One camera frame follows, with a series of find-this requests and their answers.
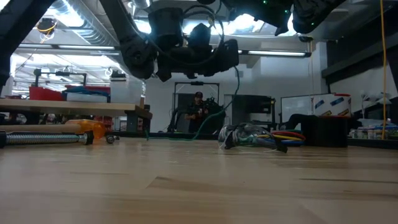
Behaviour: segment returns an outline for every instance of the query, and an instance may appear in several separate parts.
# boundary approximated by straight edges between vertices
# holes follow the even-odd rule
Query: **red cable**
[[[305,140],[304,135],[299,134],[299,133],[294,133],[294,132],[291,132],[291,131],[274,131],[271,134],[281,134],[281,135],[286,135],[286,136],[296,136],[296,137],[299,137],[300,139]]]

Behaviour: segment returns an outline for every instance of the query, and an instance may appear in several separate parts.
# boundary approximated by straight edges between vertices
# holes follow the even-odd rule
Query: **green cable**
[[[241,85],[241,80],[240,80],[240,78],[239,78],[239,70],[236,68],[236,66],[234,66],[234,68],[235,68],[235,71],[236,71],[236,76],[237,76],[237,78],[238,78],[238,86],[236,87],[235,93],[234,93],[234,95],[232,96],[232,100],[231,100],[231,101],[225,106],[225,108],[223,108],[220,112],[215,113],[215,114],[212,114],[212,115],[210,115],[209,117],[207,117],[207,118],[203,121],[203,123],[200,125],[197,134],[196,134],[193,138],[191,138],[191,139],[174,139],[174,138],[167,138],[167,137],[154,137],[154,138],[151,138],[151,137],[149,137],[148,131],[145,130],[145,134],[146,134],[146,137],[147,137],[147,141],[148,141],[149,139],[168,139],[168,140],[174,140],[174,141],[193,141],[193,140],[196,140],[196,139],[198,138],[199,134],[200,134],[201,129],[202,129],[203,126],[205,125],[205,123],[206,123],[210,118],[214,118],[214,117],[219,116],[219,115],[221,115],[222,113],[224,113],[225,110],[233,103],[233,101],[234,101],[234,99],[235,99],[235,96],[238,94],[238,90],[239,90],[239,87],[240,87],[240,85]]]

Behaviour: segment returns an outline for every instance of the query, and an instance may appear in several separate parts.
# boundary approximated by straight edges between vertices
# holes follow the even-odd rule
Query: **machine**
[[[5,85],[9,73],[9,58],[29,31],[44,15],[55,0],[10,0],[0,12],[0,86]],[[239,63],[238,43],[234,39],[220,43],[216,48],[209,45],[210,29],[216,22],[223,24],[207,4],[215,0],[198,0],[200,4],[186,10],[166,7],[152,10],[148,0],[133,0],[139,9],[148,10],[151,34],[138,31],[122,0],[99,0],[120,42],[124,63],[137,78],[148,79],[154,73],[163,81],[173,72],[195,78],[196,74],[209,77],[236,66]],[[221,0],[229,11],[227,20],[241,14],[250,14],[277,27],[276,35],[287,32],[287,21],[293,14],[294,29],[301,34],[314,30],[329,13],[345,0]],[[209,26],[197,25],[190,35],[182,32],[185,18],[197,14],[209,17]]]

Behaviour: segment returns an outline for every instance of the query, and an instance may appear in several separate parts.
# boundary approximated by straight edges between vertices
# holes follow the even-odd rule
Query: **tools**
[[[27,144],[56,144],[56,143],[74,143],[81,142],[84,145],[92,144],[94,134],[87,131],[84,134],[55,134],[55,133],[27,133],[13,132],[6,133],[0,131],[0,149],[9,145],[27,145]]]

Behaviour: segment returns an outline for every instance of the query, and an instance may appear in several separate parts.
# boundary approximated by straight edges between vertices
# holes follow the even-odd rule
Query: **wooden table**
[[[0,153],[1,224],[396,224],[398,151],[121,138]]]
[[[137,119],[143,118],[150,126],[152,113],[134,104],[85,103],[71,101],[0,99],[0,111],[28,111],[33,113],[82,114],[98,116],[127,116],[127,131],[137,131]]]

